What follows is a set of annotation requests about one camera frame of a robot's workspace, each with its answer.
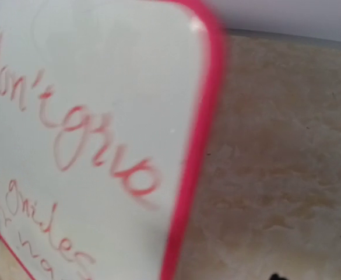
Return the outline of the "pink framed whiteboard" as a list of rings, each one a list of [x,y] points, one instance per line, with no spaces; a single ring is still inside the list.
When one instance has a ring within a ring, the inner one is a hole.
[[[31,278],[174,278],[223,54],[201,1],[0,1],[0,239]]]

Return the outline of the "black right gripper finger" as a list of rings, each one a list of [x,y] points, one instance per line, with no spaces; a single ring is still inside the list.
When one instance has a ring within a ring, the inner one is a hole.
[[[286,277],[279,275],[278,273],[274,273],[269,277],[269,280],[288,280]]]

